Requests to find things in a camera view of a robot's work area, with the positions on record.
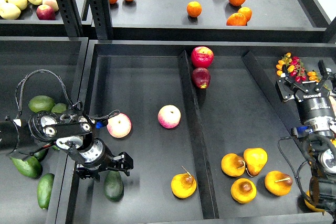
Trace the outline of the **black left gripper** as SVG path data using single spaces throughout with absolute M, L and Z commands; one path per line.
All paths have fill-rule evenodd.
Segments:
M 130 176 L 130 170 L 133 169 L 133 159 L 127 152 L 113 156 L 102 140 L 94 140 L 87 150 L 79 151 L 79 154 L 85 160 L 83 164 L 76 166 L 80 179 L 88 178 L 100 182 L 100 172 L 113 170 Z

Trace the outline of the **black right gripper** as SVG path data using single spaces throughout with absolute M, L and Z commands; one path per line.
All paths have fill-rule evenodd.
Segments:
M 326 81 L 332 84 L 331 93 L 335 93 L 335 73 L 325 67 L 323 60 L 318 62 L 318 68 L 322 76 L 316 86 L 310 89 L 304 88 L 294 77 L 282 73 L 276 81 L 275 87 L 282 103 L 296 100 L 296 105 L 303 125 L 309 126 L 313 131 L 331 131 L 331 122 L 335 119 L 335 113 L 329 99 L 329 91 L 324 90 Z

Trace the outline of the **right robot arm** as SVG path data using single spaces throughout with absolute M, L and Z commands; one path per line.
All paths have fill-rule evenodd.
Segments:
M 335 112 L 330 101 L 333 90 L 325 83 L 335 85 L 335 73 L 318 62 L 320 81 L 297 83 L 287 69 L 275 83 L 280 101 L 294 100 L 301 122 L 291 129 L 291 138 L 309 164 L 311 178 L 309 193 L 301 191 L 302 197 L 312 206 L 335 217 Z

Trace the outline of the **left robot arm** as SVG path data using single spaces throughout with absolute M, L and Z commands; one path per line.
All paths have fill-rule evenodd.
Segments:
M 1 154 L 26 161 L 35 153 L 52 146 L 64 151 L 75 163 L 75 171 L 81 179 L 100 180 L 100 172 L 108 170 L 130 175 L 133 159 L 126 152 L 113 155 L 103 140 L 95 136 L 96 129 L 107 124 L 107 120 L 119 115 L 113 110 L 104 116 L 90 116 L 85 113 L 82 102 L 73 103 L 64 83 L 61 84 L 69 108 L 61 113 L 41 111 L 22 120 L 24 86 L 37 73 L 51 73 L 39 69 L 27 74 L 15 90 L 18 107 L 14 119 L 6 117 L 1 121 Z

